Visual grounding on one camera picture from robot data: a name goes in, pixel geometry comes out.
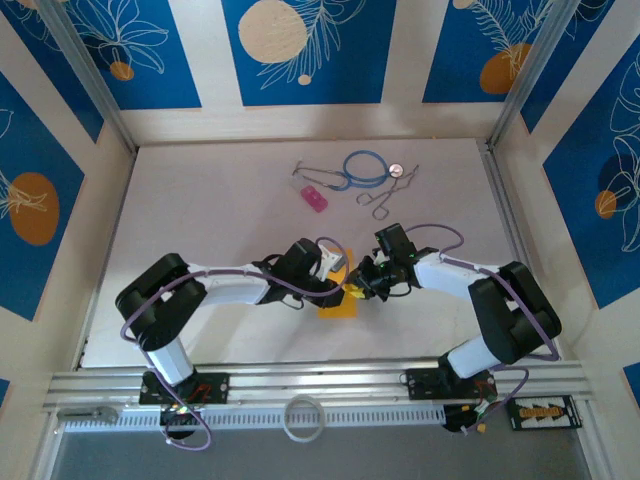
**stethoscope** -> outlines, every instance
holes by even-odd
[[[368,155],[370,157],[375,158],[376,160],[378,160],[378,162],[380,162],[380,165],[382,165],[384,173],[377,177],[358,177],[352,174],[348,170],[349,161],[357,155]],[[293,175],[298,173],[300,170],[307,170],[309,172],[319,172],[327,175],[335,175],[342,179],[342,183],[340,185],[321,182],[320,180],[317,180],[315,178],[300,174],[300,176],[305,180],[309,182],[313,182],[317,185],[321,185],[326,188],[330,188],[331,190],[335,190],[336,192],[344,192],[345,190],[348,190],[349,188],[352,188],[352,187],[353,188],[376,188],[382,185],[384,182],[386,182],[387,178],[389,177],[400,178],[404,173],[404,168],[402,168],[402,165],[394,163],[393,165],[388,166],[384,158],[382,158],[376,152],[373,152],[371,150],[356,150],[355,152],[350,153],[342,163],[342,171],[324,170],[321,168],[312,168],[312,167],[302,167],[300,165],[301,163],[302,163],[302,160],[300,160],[296,165],[296,168],[293,171]]]

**pink object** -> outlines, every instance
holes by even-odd
[[[304,201],[311,205],[316,212],[320,213],[329,206],[329,202],[312,185],[307,182],[302,175],[295,173],[291,178],[291,185],[304,198]]]
[[[329,205],[327,199],[311,185],[300,190],[300,195],[302,195],[302,198],[304,198],[306,202],[318,213]]]

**blue stethoscope tubing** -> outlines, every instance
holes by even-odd
[[[375,158],[380,162],[382,168],[384,169],[384,174],[378,177],[358,177],[353,175],[348,170],[349,160],[351,160],[356,155],[369,155],[370,157]],[[344,192],[351,187],[354,188],[376,188],[382,185],[389,178],[389,166],[387,162],[385,162],[384,158],[378,155],[376,152],[371,150],[356,150],[355,152],[350,153],[347,158],[344,159],[342,164],[342,171],[344,172],[344,177],[347,180],[345,185],[337,186],[330,185],[329,188],[331,190],[335,190],[336,192]]]

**gray floor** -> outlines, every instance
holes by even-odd
[[[63,438],[55,480],[589,479],[575,431],[512,432],[496,413],[484,435],[441,427],[334,428],[312,444],[282,431],[224,431],[204,453],[159,432]]]

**white table surface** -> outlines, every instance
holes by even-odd
[[[387,206],[385,221],[359,206],[361,189],[334,192],[315,213],[289,186],[296,161],[340,169],[352,151],[371,149],[389,164],[420,170],[411,187]],[[379,165],[356,158],[355,174]],[[119,338],[123,319],[115,298],[162,255],[187,262],[237,266],[284,253],[301,237],[328,235],[351,248],[356,262],[377,246],[374,233],[394,222],[451,225],[467,243],[453,256],[478,263],[512,260],[475,140],[363,140],[227,143],[143,147],[116,232],[92,319],[83,366],[143,365]],[[418,249],[444,247],[447,232],[412,232]],[[320,319],[313,305],[295,311],[281,304],[199,309],[181,334],[194,363],[322,361],[439,356],[478,333],[470,304],[444,293],[415,290],[406,298],[358,303],[352,319]]]

